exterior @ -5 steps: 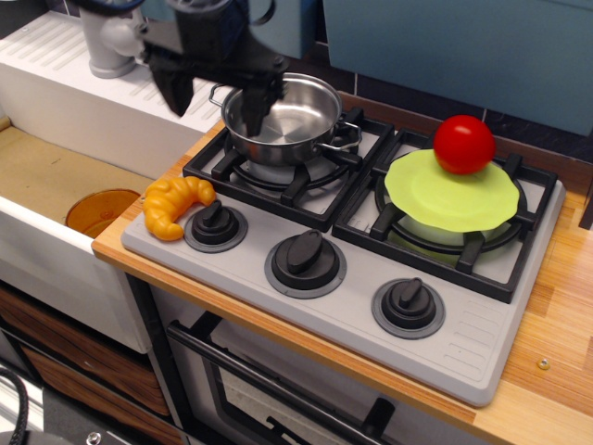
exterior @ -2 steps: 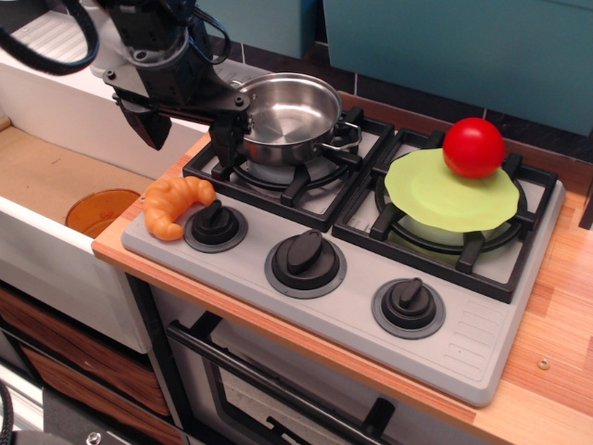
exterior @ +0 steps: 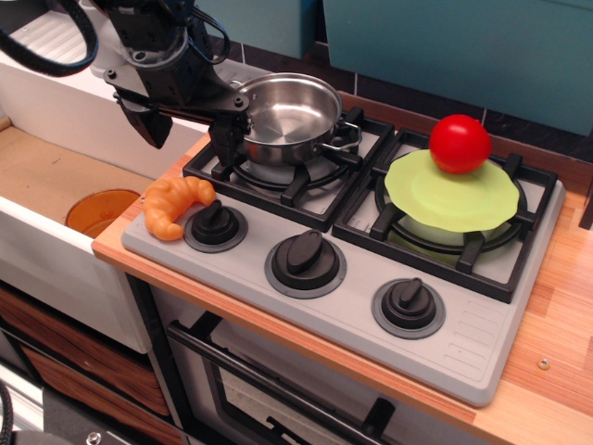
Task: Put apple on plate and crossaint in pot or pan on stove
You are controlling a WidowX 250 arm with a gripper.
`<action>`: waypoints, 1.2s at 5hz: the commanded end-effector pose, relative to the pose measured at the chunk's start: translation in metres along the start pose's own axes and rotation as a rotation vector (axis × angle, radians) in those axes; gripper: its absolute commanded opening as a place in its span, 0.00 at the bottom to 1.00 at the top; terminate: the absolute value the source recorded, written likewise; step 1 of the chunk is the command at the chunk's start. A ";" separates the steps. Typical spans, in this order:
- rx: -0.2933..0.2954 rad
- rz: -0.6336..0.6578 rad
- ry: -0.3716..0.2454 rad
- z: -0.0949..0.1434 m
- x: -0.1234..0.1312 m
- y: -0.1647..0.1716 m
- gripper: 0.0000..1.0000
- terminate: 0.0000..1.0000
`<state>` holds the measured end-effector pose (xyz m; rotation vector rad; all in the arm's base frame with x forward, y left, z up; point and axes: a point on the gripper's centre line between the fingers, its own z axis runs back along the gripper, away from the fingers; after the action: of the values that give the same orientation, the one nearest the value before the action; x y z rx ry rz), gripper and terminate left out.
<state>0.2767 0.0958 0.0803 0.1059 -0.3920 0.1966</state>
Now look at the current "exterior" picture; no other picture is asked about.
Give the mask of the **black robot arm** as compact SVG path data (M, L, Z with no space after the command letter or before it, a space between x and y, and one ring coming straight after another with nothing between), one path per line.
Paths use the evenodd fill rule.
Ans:
M248 98L215 72L207 28L223 28L192 1L98 1L120 39L122 65L105 81L130 125L146 142L164 146L175 118L206 124L224 167L238 159L250 131Z

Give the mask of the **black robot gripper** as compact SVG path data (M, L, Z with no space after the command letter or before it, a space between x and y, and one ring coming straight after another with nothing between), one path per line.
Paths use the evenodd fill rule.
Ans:
M201 58L187 52L152 65L132 60L107 70L104 80L115 88L130 125L152 147L165 145L171 117L211 123L210 143L220 164L235 164L238 146L250 132L249 99Z

